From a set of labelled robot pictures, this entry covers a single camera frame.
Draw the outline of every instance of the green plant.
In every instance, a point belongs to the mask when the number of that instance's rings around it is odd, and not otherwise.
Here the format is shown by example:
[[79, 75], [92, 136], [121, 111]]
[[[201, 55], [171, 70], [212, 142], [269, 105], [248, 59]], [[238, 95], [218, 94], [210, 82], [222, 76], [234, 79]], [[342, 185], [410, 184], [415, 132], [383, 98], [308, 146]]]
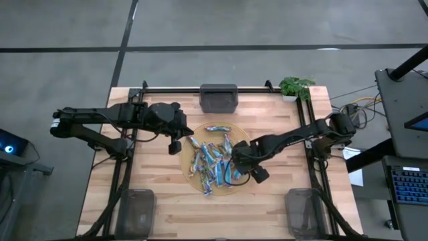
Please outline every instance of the green plant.
[[300, 79], [297, 77], [286, 77], [280, 83], [281, 93], [285, 96], [298, 96], [302, 101], [310, 99], [309, 86], [315, 81]]

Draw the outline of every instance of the blue light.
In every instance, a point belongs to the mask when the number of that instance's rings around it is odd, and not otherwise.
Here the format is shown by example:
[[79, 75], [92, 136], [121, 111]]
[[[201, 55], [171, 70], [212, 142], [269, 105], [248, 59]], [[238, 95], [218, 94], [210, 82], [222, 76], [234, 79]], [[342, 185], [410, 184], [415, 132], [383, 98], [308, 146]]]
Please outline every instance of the blue light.
[[6, 153], [12, 153], [12, 151], [13, 151], [13, 147], [12, 146], [5, 147], [5, 152]]

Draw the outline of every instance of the potted plant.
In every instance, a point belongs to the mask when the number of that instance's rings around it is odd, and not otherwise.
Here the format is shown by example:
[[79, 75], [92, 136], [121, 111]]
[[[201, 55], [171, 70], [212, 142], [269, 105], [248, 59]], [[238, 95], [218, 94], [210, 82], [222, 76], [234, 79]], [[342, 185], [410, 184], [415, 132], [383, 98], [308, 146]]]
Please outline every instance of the potted plant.
[[315, 81], [309, 79], [300, 79], [297, 77], [284, 78], [280, 83], [282, 99], [286, 102], [296, 101], [300, 97], [302, 101], [310, 99], [309, 86], [315, 84]]

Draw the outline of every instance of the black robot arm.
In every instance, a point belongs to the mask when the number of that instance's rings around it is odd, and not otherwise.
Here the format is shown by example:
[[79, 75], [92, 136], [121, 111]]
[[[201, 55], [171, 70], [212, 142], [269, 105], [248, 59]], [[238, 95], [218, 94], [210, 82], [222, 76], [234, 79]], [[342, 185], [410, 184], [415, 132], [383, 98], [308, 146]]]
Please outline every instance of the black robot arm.
[[169, 154], [181, 151], [177, 140], [193, 131], [187, 127], [187, 118], [179, 103], [156, 103], [148, 106], [146, 102], [115, 104], [110, 108], [70, 108], [66, 107], [53, 114], [50, 133], [59, 138], [77, 137], [88, 142], [93, 149], [103, 148], [111, 156], [127, 156], [126, 139], [111, 139], [83, 124], [106, 124], [123, 129], [141, 129], [157, 135], [171, 137]]
[[259, 164], [271, 159], [285, 147], [302, 141], [322, 137], [313, 141], [313, 147], [319, 155], [329, 155], [331, 146], [350, 144], [350, 138], [356, 130], [349, 117], [342, 113], [333, 113], [314, 123], [292, 130], [282, 135], [264, 135], [249, 142], [241, 141], [232, 149], [232, 161], [241, 174], [250, 173], [261, 183], [269, 173]]

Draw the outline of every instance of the wicker plate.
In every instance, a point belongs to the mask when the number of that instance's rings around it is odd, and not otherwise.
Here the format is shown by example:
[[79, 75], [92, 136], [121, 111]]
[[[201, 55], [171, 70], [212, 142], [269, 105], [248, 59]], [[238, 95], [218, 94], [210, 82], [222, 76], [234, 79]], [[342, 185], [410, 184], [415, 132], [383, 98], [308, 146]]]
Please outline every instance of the wicker plate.
[[[221, 144], [224, 142], [224, 132], [219, 131], [219, 132], [209, 132], [205, 130], [205, 127], [208, 126], [225, 126], [225, 127], [231, 127], [231, 132], [230, 132], [230, 139], [232, 141], [232, 143], [236, 144], [242, 140], [245, 140], [247, 142], [250, 141], [249, 136], [247, 135], [247, 133], [245, 133], [244, 130], [242, 130], [241, 128], [230, 124], [230, 123], [223, 123], [223, 122], [212, 122], [212, 123], [206, 123], [204, 125], [201, 125], [200, 127], [196, 128], [194, 130], [194, 135], [193, 137], [196, 138], [196, 140], [198, 141], [199, 144], [201, 144], [202, 142], [205, 143], [214, 143], [214, 144]], [[201, 178], [199, 176], [199, 172], [196, 172], [194, 174], [194, 176], [189, 177], [189, 168], [190, 168], [190, 162], [192, 161], [192, 158], [195, 154], [195, 148], [193, 148], [192, 144], [190, 143], [190, 140], [186, 139], [186, 141], [183, 144], [183, 149], [181, 151], [180, 154], [180, 165], [181, 165], [181, 171], [183, 172], [183, 175], [185, 176], [186, 180], [196, 189], [198, 189], [201, 193], [203, 193], [203, 188], [201, 185]], [[239, 180], [237, 181], [232, 181], [232, 183], [242, 183], [245, 180], [247, 180], [247, 176], [243, 176], [241, 177]], [[211, 184], [211, 187], [213, 188], [213, 193], [212, 195], [228, 195], [228, 194], [232, 194], [235, 193], [243, 188], [245, 188], [245, 186], [249, 185], [249, 183], [251, 182], [251, 180], [246, 183], [245, 185], [242, 186], [237, 186], [237, 187], [232, 187], [232, 188], [228, 188], [226, 186], [223, 187], [217, 187], [215, 185], [215, 183]]]

